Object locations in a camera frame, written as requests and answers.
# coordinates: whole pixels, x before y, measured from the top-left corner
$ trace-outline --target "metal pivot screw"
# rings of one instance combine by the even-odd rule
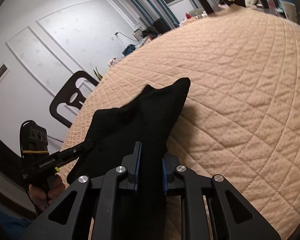
[[[186,171],[186,167],[185,166],[182,166],[182,165],[179,165],[178,167],[177,167],[177,171],[179,171],[179,172],[184,172],[184,171]]]
[[[214,176],[214,180],[217,181],[217,182],[222,182],[223,177],[221,175],[216,175],[216,176]]]
[[[85,183],[85,182],[88,181],[88,177],[87,176],[80,176],[79,179],[78,179],[78,181],[80,183]]]
[[[122,173],[122,172],[126,171],[126,168],[123,166],[118,166],[115,170],[116,170],[116,172]]]

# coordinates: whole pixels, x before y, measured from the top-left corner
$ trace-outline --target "quilted stitching pattern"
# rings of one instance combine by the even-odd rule
[[[199,174],[223,174],[287,239],[300,223],[300,26],[293,22],[231,6],[157,38],[109,70],[63,148],[84,139],[97,109],[181,77],[191,87],[169,151]],[[167,239],[180,237],[178,205],[168,204]]]

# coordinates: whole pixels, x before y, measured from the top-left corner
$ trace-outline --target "electrical cable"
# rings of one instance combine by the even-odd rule
[[[128,37],[128,36],[126,36],[126,35],[122,34],[121,32],[117,32],[117,33],[115,33],[115,36],[117,36],[117,37],[118,37],[118,33],[120,33],[121,35],[123,35],[123,36],[127,37],[128,39],[130,39],[130,40],[132,40],[132,41],[136,41],[136,40],[133,40],[133,39],[131,39],[130,37]]]
[[[48,134],[47,134],[47,137],[50,138],[50,139],[53,139],[53,140],[55,140],[55,141],[64,143],[64,141],[62,141],[62,140],[60,140],[60,139],[58,139],[58,138],[55,138],[55,137],[53,137],[53,136],[50,136],[50,135],[48,135]]]
[[[27,120],[27,121],[25,121],[25,122],[22,123],[22,125],[21,125],[21,127],[20,127],[20,133],[19,133],[20,154],[21,154],[21,162],[22,162],[22,167],[23,167],[23,168],[25,168],[25,164],[24,164],[24,161],[23,161],[23,149],[22,149],[22,145],[21,145],[21,131],[22,131],[22,128],[23,128],[27,123],[29,123],[29,122],[33,122],[33,123],[36,125],[35,121],[33,121],[33,120]],[[29,190],[29,187],[26,188],[26,185],[25,185],[25,186],[24,186],[24,189],[25,189],[26,194],[27,194],[28,198],[30,199],[31,203],[36,207],[37,205],[34,204],[34,202],[32,201],[32,199],[30,198],[30,194],[29,194],[29,191],[28,191],[28,190]]]
[[[117,36],[117,40],[120,41],[120,39]],[[125,46],[123,45],[122,41],[120,41],[120,43],[122,44],[122,46],[125,48]]]

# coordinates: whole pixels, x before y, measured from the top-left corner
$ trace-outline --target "blue striped curtain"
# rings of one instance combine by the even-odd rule
[[[146,21],[154,22],[161,18],[171,29],[175,28],[175,24],[180,22],[170,10],[164,0],[128,0],[146,19]]]

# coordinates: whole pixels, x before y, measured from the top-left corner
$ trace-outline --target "black cloth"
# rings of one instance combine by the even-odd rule
[[[93,116],[86,139],[92,139],[95,147],[79,158],[67,177],[69,184],[79,176],[95,178],[120,166],[123,157],[133,153],[135,142],[142,142],[138,195],[130,202],[122,199],[126,213],[120,216],[119,223],[129,233],[121,232],[121,239],[163,237],[166,198],[162,189],[162,158],[189,87],[189,78],[159,90],[147,85],[127,105],[98,110]]]

